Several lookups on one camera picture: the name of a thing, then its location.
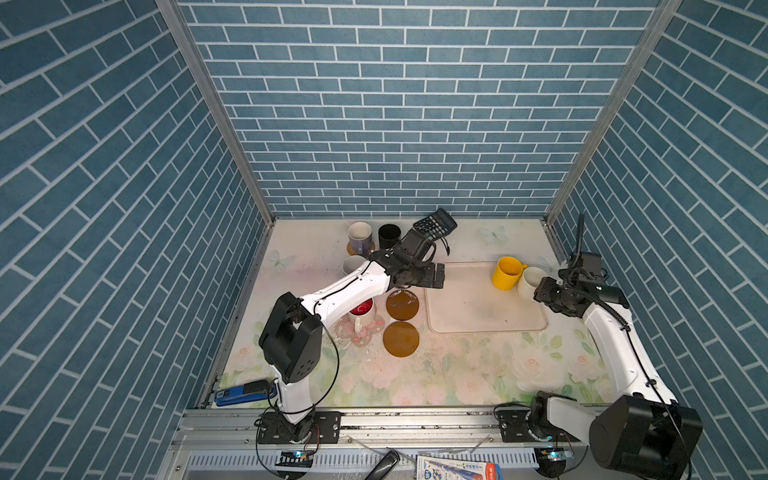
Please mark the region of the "amber glossy round coaster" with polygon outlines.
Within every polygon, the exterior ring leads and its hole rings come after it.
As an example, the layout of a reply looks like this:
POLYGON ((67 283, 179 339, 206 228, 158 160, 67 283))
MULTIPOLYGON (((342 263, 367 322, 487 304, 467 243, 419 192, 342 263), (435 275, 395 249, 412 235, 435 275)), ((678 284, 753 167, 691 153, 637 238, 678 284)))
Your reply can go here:
POLYGON ((391 293, 385 302, 388 315, 397 321, 409 321, 413 319, 420 308, 418 297, 407 290, 396 290, 391 293))

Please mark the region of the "tan rattan round coaster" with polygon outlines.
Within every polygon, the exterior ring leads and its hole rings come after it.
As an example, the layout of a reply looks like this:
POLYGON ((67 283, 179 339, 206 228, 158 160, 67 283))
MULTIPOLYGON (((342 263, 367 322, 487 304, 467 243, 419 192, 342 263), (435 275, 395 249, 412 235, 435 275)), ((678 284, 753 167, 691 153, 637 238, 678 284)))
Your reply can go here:
POLYGON ((372 244, 371 244, 371 248, 370 248, 368 251, 365 251, 365 252, 363 252, 363 253, 359 253, 359 252, 357 252, 357 251, 356 251, 356 250, 353 248, 353 246, 352 246, 350 243, 347 243, 347 245, 346 245, 346 251, 347 251, 347 253, 348 253, 350 256, 358 255, 358 256, 362 256, 362 257, 364 257, 364 258, 368 259, 368 258, 370 257, 370 255, 371 255, 373 252, 375 252, 375 251, 376 251, 376 244, 375 244, 375 243, 372 243, 372 244))

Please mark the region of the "black mug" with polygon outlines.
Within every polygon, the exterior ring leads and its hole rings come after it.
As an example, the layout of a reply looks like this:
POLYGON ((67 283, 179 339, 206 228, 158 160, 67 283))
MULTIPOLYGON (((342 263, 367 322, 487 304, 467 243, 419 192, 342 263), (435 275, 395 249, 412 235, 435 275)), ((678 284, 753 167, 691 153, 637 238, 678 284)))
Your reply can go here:
POLYGON ((402 231, 396 224, 384 224, 378 229, 379 245, 382 250, 393 248, 401 240, 402 231))

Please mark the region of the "light blue floral mug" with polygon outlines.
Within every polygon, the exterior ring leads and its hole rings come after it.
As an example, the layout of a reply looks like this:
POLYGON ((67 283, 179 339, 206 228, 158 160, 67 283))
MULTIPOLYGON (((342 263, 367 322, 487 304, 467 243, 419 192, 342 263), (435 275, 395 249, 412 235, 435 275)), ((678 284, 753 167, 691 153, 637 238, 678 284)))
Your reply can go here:
POLYGON ((342 263, 342 272, 344 275, 350 275, 366 263, 367 259, 361 255, 349 256, 342 263))

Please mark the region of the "lilac mug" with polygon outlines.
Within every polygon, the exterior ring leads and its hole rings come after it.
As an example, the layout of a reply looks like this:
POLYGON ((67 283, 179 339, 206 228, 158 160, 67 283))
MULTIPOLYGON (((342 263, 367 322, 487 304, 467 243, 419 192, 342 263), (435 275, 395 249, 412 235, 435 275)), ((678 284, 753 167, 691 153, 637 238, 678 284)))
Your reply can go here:
POLYGON ((373 229, 366 222, 355 222, 347 230, 348 243, 359 252, 363 253, 371 248, 373 242, 373 229))

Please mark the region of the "white mug red inside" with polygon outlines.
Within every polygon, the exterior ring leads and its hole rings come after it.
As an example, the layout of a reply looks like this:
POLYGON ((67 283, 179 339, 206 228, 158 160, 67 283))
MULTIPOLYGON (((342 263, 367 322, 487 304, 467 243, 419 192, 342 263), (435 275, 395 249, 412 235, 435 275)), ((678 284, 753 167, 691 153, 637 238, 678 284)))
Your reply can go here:
POLYGON ((364 330, 371 326, 376 317, 376 306, 372 298, 365 300, 354 307, 348 316, 353 324, 356 335, 362 335, 364 330))

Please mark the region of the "yellow mug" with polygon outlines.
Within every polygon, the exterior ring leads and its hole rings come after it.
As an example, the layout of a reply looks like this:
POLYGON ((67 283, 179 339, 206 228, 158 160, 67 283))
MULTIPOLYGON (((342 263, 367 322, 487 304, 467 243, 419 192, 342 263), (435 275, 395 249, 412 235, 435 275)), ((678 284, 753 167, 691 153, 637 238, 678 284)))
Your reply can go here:
POLYGON ((492 285, 499 290, 510 291, 516 286, 527 268, 527 264, 515 257, 502 257, 496 263, 492 274, 492 285))

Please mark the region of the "beige rectangular tray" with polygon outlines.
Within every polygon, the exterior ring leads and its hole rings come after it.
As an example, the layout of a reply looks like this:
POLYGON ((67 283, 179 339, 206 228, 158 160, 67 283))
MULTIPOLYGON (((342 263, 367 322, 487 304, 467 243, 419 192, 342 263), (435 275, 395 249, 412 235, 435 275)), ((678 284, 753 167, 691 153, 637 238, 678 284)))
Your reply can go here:
POLYGON ((438 334, 534 332, 548 326, 543 306, 492 284, 492 262, 448 263, 441 289, 424 292, 429 327, 438 334))

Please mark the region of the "pink flower coaster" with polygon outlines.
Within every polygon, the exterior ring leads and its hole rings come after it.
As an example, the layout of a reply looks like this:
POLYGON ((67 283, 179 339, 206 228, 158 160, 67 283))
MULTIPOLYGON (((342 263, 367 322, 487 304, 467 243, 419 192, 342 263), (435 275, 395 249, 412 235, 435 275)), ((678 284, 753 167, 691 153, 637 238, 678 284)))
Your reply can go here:
POLYGON ((379 315, 376 315, 368 323, 363 324, 362 321, 358 322, 356 317, 347 314, 333 324, 331 336, 342 348, 349 346, 365 348, 384 329, 385 322, 379 315))

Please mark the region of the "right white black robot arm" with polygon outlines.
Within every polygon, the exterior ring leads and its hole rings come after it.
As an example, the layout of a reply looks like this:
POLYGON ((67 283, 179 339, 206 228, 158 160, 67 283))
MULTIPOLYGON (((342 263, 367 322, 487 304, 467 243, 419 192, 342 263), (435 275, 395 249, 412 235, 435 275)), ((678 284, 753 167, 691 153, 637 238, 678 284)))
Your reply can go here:
POLYGON ((600 255, 583 250, 585 219, 576 246, 556 278, 546 277, 533 298, 551 311, 583 321, 617 394, 595 413, 563 394, 539 391, 528 415, 532 435, 584 442, 602 468, 641 479, 689 479, 703 431, 698 412, 679 403, 652 365, 636 332, 623 291, 606 284, 600 255))

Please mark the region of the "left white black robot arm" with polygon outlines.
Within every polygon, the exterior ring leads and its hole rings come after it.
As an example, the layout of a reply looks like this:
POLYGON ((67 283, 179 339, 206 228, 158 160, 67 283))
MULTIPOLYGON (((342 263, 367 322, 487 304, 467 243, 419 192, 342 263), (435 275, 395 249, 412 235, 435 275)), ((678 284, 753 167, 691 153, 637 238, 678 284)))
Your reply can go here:
POLYGON ((276 300, 258 345, 277 379, 275 410, 289 425, 314 414, 308 376, 317 367, 324 336, 353 308, 396 287, 441 289, 441 263, 404 262, 392 253, 378 255, 335 283, 300 297, 287 292, 276 300))

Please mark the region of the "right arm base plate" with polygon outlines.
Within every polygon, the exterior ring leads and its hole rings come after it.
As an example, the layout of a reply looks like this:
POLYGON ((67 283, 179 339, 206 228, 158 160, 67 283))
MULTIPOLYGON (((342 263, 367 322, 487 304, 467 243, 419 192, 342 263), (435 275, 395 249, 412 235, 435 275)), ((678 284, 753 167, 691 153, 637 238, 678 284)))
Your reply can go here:
POLYGON ((567 433, 552 426, 535 424, 531 419, 529 405, 520 402, 506 402, 496 405, 492 415, 497 421, 502 441, 554 443, 556 440, 572 440, 567 433))

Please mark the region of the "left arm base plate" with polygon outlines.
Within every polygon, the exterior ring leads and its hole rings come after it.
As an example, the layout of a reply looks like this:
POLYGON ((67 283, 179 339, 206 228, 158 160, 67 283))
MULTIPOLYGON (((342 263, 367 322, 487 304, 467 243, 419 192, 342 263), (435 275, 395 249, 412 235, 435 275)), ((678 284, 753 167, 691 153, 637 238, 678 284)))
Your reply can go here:
POLYGON ((341 418, 339 411, 315 411, 292 424, 283 414, 268 411, 254 426, 259 444, 337 444, 341 418))

